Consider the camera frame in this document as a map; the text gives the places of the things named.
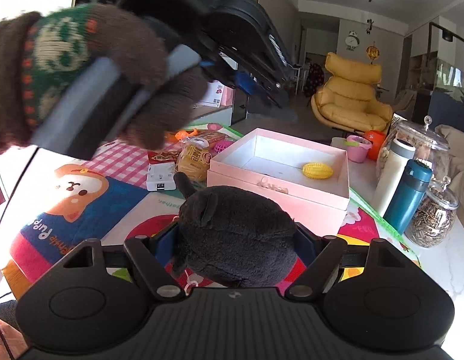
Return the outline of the left hand in knitted glove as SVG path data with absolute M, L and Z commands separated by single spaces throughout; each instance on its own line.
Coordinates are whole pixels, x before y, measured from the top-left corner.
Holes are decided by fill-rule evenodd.
M 134 14 L 86 3 L 0 22 L 0 154 L 38 145 L 91 158 L 118 138 L 159 149 L 208 91 L 199 56 Z

